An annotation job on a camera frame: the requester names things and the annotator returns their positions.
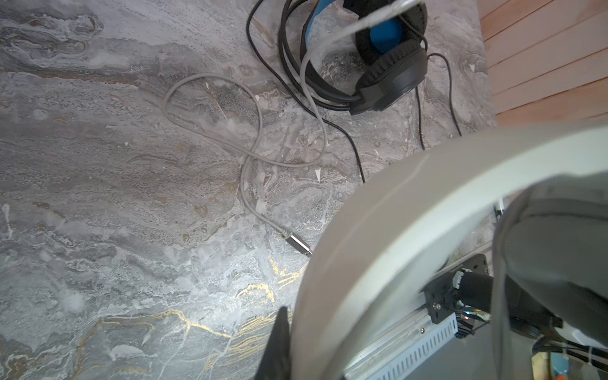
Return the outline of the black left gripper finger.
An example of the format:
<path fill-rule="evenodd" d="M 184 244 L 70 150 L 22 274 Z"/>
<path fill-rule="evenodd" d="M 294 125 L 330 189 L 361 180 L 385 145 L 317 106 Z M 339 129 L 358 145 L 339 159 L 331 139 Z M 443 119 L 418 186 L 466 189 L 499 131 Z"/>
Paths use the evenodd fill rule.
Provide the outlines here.
<path fill-rule="evenodd" d="M 291 330 L 288 308 L 281 307 L 276 315 L 269 340 L 255 380 L 289 380 L 291 378 Z"/>

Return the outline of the black blue headphones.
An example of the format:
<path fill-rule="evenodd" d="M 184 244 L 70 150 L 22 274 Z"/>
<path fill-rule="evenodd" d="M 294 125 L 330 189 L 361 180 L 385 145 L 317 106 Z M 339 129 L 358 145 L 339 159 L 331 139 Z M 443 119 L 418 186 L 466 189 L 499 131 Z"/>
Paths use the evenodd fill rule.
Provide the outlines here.
<path fill-rule="evenodd" d="M 287 21 L 299 5 L 307 1 L 285 1 L 280 19 L 279 42 L 281 63 L 286 73 L 300 69 L 287 39 Z M 302 26 L 299 55 L 307 53 L 307 37 L 313 19 L 334 1 L 318 1 Z M 343 8 L 359 19 L 368 16 L 394 1 L 344 1 Z M 366 71 L 356 82 L 355 92 L 345 93 L 330 85 L 308 63 L 306 84 L 321 97 L 315 104 L 323 109 L 348 111 L 358 115 L 368 111 L 381 112 L 424 80 L 428 69 L 428 56 L 421 42 L 428 24 L 427 6 L 419 3 L 407 11 L 371 28 L 355 33 L 356 49 Z"/>

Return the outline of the white headphones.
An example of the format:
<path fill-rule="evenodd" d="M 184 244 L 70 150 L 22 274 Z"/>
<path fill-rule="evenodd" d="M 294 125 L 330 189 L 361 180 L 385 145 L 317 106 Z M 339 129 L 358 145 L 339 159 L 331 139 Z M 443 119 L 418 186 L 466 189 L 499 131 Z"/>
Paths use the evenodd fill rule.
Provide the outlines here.
<path fill-rule="evenodd" d="M 480 131 L 375 174 L 326 227 L 302 277 L 292 378 L 340 378 L 500 197 L 606 169 L 607 124 L 588 120 Z"/>

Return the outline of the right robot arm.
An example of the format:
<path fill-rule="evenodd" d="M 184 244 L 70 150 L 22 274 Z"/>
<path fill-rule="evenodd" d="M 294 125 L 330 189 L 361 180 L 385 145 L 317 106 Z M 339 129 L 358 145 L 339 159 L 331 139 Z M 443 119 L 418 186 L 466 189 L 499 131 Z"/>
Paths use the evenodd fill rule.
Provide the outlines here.
<path fill-rule="evenodd" d="M 464 317 L 468 311 L 489 313 L 494 278 L 486 273 L 466 269 L 458 270 L 451 280 L 451 290 L 444 296 L 445 305 Z M 511 331 L 535 340 L 534 354 L 557 354 L 563 359 L 576 359 L 607 373 L 606 348 L 592 348 L 558 335 L 564 326 L 561 318 L 543 307 L 510 279 L 505 281 L 505 298 L 508 306 Z"/>

